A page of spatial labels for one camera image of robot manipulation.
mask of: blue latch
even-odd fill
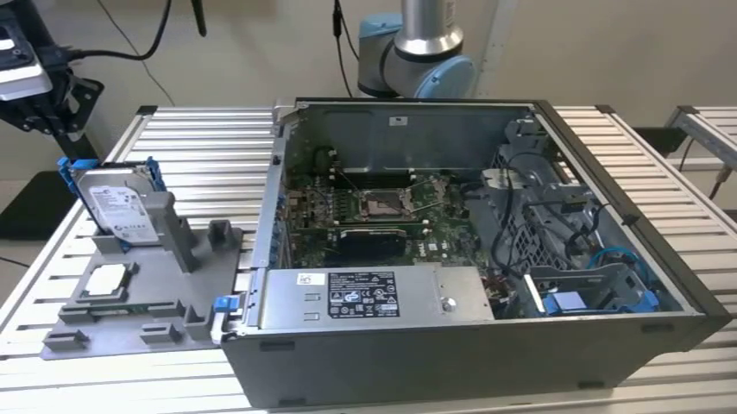
[[[215,312],[235,312],[239,309],[241,301],[238,296],[221,296],[215,299]]]
[[[94,169],[96,166],[98,166],[99,162],[98,160],[95,159],[90,159],[90,160],[76,160],[74,161],[74,163],[71,164],[71,167],[75,169],[75,170],[91,170]]]

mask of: metal frame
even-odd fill
[[[680,106],[666,127],[680,128],[732,168],[737,168],[737,107]]]
[[[269,123],[271,112],[258,112],[269,114],[258,118]],[[648,150],[648,144],[617,115],[602,114],[592,106],[558,107],[557,112],[717,300],[737,315],[733,222],[669,163]],[[251,205],[259,205],[261,184],[247,185],[247,182],[263,183],[254,164],[269,162],[271,152],[255,142],[269,141],[271,130],[266,125],[257,127],[249,113],[255,111],[159,109],[154,115],[136,116],[114,149],[110,160],[139,160],[155,152],[154,156],[166,165],[167,182],[172,178],[178,183],[174,186],[181,198],[178,212],[195,223],[198,219],[205,222],[210,217],[229,216],[239,225],[255,229],[258,215]],[[115,401],[130,412],[249,412],[247,398],[221,350],[68,361],[43,361],[36,357],[48,330],[46,323],[55,320],[58,301],[71,294],[75,278],[94,253],[88,241],[94,226],[80,220],[80,214],[76,205],[0,309],[0,355],[6,357],[3,361],[0,356],[0,389],[4,390],[0,406],[7,410],[83,412],[99,411],[100,406],[110,407]],[[250,268],[251,243],[246,237],[243,269]],[[237,291],[246,289],[250,277],[245,270]],[[691,352],[658,356],[614,390],[313,412],[732,412],[737,411],[735,377],[737,322]]]

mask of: power supply label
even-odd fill
[[[327,280],[331,318],[399,316],[394,272],[329,273]]]

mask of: wire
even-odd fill
[[[136,46],[134,45],[134,42],[130,40],[128,35],[127,35],[126,32],[123,31],[123,28],[120,27],[120,25],[119,25],[118,22],[115,21],[114,15],[111,14],[111,12],[110,12],[110,10],[107,9],[107,7],[104,6],[103,0],[96,0],[96,3],[100,5],[100,8],[103,9],[103,12],[107,14],[107,18],[108,18],[108,20],[111,21],[111,23],[114,24],[115,28],[118,29],[118,32],[122,34],[123,39],[126,39],[126,41],[128,42],[130,48],[134,49],[134,52],[136,53],[136,55],[140,56],[140,52],[139,52],[139,50],[136,49]],[[160,84],[159,81],[156,80],[154,74],[151,73],[151,70],[148,69],[148,65],[147,65],[146,61],[142,60],[140,63],[142,63],[142,65],[143,65],[143,68],[144,68],[146,71],[147,71],[148,77],[151,78],[151,80],[154,81],[154,83],[156,84],[156,86],[159,87],[159,89],[162,90],[163,94],[166,95],[166,98],[170,100],[170,104],[172,104],[172,106],[176,106],[176,103],[174,102],[174,99],[172,99],[172,95],[170,95],[170,92],[166,90],[166,88],[162,86],[162,84]]]
[[[343,30],[346,31],[347,46],[350,47],[350,51],[353,52],[358,60],[358,52],[357,52],[357,48],[354,47],[354,41],[350,40],[350,32],[347,31],[346,17],[343,16],[342,10],[343,10],[343,6],[341,6],[341,22],[343,23]]]
[[[683,158],[681,158],[681,164],[679,165],[679,172],[683,171],[683,164],[687,162],[687,157],[689,156],[689,151],[692,150],[692,145],[696,140],[691,138],[689,145],[687,145],[687,149],[683,151]]]
[[[343,66],[343,51],[341,50],[341,39],[335,38],[335,46],[338,47],[338,63],[341,65],[341,75],[343,76],[343,85],[346,86],[346,92],[350,97],[354,97],[353,92],[350,91],[350,86],[347,85],[347,76],[346,76],[346,67]]]
[[[498,259],[498,244],[501,242],[502,235],[508,231],[509,222],[512,220],[512,210],[514,207],[514,198],[516,198],[516,188],[514,188],[514,183],[512,181],[512,174],[509,173],[509,171],[513,169],[512,162],[521,155],[533,155],[536,157],[541,157],[546,162],[549,162],[549,159],[545,155],[530,151],[522,151],[521,153],[514,154],[509,158],[509,160],[506,161],[505,165],[501,168],[500,172],[505,172],[505,175],[506,175],[506,205],[505,205],[505,214],[502,216],[501,225],[500,225],[500,231],[497,232],[497,235],[494,236],[494,240],[492,242],[492,255],[490,255],[492,261],[494,261],[494,264],[501,269],[502,273],[509,273],[518,279],[522,278],[522,275],[510,266],[508,266],[506,263],[502,263],[501,260]]]
[[[717,181],[715,183],[715,186],[712,187],[712,192],[709,193],[709,200],[713,200],[716,197],[716,194],[719,193],[719,188],[723,186],[723,181]]]
[[[508,231],[509,222],[512,219],[512,209],[514,207],[514,199],[516,199],[516,188],[514,184],[512,182],[512,177],[509,174],[509,162],[512,159],[506,162],[504,170],[506,170],[506,205],[505,205],[505,214],[502,216],[500,229],[497,232],[497,235],[494,236],[494,240],[492,242],[492,260],[494,261],[494,264],[502,271],[502,273],[509,273],[516,278],[521,279],[522,275],[510,267],[506,263],[502,263],[498,259],[498,243],[502,240],[502,235]]]
[[[584,237],[584,238],[588,238],[593,233],[594,231],[597,231],[597,229],[600,228],[600,216],[601,216],[601,211],[604,211],[604,209],[612,205],[610,203],[606,203],[606,204],[602,204],[601,207],[598,207],[597,211],[594,211],[594,214],[593,214],[593,223],[590,225],[590,229],[589,230],[578,230],[573,235],[572,237],[568,239],[568,241],[565,242],[565,257],[568,259],[572,258],[572,247],[574,246],[576,244],[576,239],[578,239],[580,237]]]
[[[347,28],[346,19],[343,18],[343,8],[341,6],[341,1],[335,0],[333,4],[333,37],[335,37],[335,47],[338,48],[338,63],[341,65],[341,75],[343,76],[343,85],[346,86],[347,95],[350,97],[354,97],[354,94],[350,91],[350,86],[347,85],[346,66],[343,65],[343,50],[341,48],[341,35],[343,34],[343,28]],[[351,50],[354,50],[354,45],[350,42],[350,37],[347,39],[347,43],[351,46]]]
[[[159,22],[159,29],[156,30],[156,35],[151,48],[144,54],[127,54],[122,52],[115,52],[114,50],[72,50],[70,53],[70,61],[80,60],[90,58],[92,56],[107,56],[110,58],[119,58],[126,60],[147,60],[154,56],[154,53],[159,49],[162,44],[163,31],[166,30],[166,23],[170,20],[170,12],[172,11],[172,0],[167,0],[166,5],[163,6],[162,21]]]
[[[0,256],[0,261],[7,261],[8,263],[12,263],[14,265],[18,265],[20,267],[31,267],[31,265],[27,265],[26,263],[16,261],[14,259],[8,259],[7,257]]]

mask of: white wall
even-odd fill
[[[59,44],[130,53],[95,0],[35,0]],[[104,0],[143,53],[154,38],[163,0]],[[277,97],[346,96],[331,35],[331,0],[206,0],[209,36],[197,33],[190,2],[175,0],[163,44],[147,62],[178,106],[270,105]],[[399,10],[399,0],[342,0],[351,34],[363,16]],[[461,0],[457,20],[465,51],[478,61],[496,1]],[[357,63],[343,47],[347,75]],[[88,131],[110,149],[140,105],[168,105],[138,62],[90,58],[75,72],[107,89]],[[55,145],[0,125],[0,179],[23,179],[54,168]]]
[[[610,104],[634,126],[737,105],[737,1],[518,0],[492,95]]]

